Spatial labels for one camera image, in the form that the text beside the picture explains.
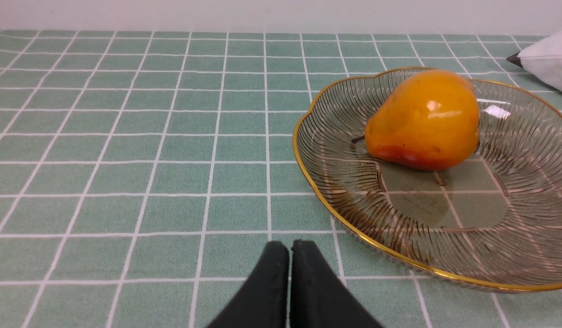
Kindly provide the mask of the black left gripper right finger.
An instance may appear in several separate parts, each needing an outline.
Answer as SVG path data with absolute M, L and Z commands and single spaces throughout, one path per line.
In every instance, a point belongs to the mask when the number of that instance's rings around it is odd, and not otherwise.
M 382 327 L 334 274 L 314 241 L 295 240 L 292 251 L 290 327 Z

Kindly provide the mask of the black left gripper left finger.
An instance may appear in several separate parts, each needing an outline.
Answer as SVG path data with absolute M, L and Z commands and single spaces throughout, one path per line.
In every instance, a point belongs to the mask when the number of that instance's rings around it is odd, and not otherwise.
M 289 252 L 269 241 L 252 272 L 209 328 L 284 328 Z

